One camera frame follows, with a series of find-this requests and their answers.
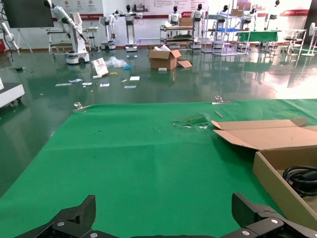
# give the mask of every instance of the black screen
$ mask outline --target black screen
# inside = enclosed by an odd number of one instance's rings
[[[2,0],[10,28],[54,27],[43,0]]]

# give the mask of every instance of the plastic bag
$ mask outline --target plastic bag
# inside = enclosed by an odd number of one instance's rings
[[[113,66],[115,68],[121,68],[121,67],[125,67],[128,64],[126,63],[126,61],[124,61],[123,59],[117,59],[115,56],[111,56],[107,61],[106,61],[106,66]]]

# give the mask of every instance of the green cloth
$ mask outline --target green cloth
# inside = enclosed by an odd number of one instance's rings
[[[255,151],[224,141],[210,120],[306,117],[317,124],[316,108],[317,100],[257,100],[75,112],[1,198],[1,234],[31,230],[95,194],[96,230],[120,238],[220,237],[239,228],[231,215],[233,192],[277,207],[252,172]]]
[[[247,41],[249,33],[240,33],[239,41]],[[277,41],[277,31],[251,31],[249,42],[266,42],[266,41]]]

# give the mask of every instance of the coiled black cable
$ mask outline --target coiled black cable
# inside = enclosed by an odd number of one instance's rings
[[[301,196],[317,195],[317,168],[311,166],[294,166],[287,168],[283,178]]]

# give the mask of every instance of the epoxy floor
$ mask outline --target epoxy floor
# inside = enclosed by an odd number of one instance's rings
[[[259,54],[257,49],[247,56],[231,57],[181,53],[193,67],[168,72],[150,69],[147,49],[129,53],[129,57],[124,50],[94,54],[92,60],[115,55],[131,66],[130,70],[111,66],[109,71],[118,75],[102,79],[92,79],[96,73],[90,63],[67,65],[61,55],[54,60],[47,52],[23,52],[13,55],[14,62],[0,56],[3,82],[21,82],[25,90],[22,104],[0,109],[0,197],[69,117],[75,102],[212,102],[217,95],[226,101],[317,97],[317,58]],[[24,67],[24,72],[13,70],[16,67]],[[140,81],[129,81],[130,76],[140,76]],[[77,78],[93,85],[55,87]],[[100,83],[110,85],[99,87]],[[136,88],[125,89],[125,85]]]

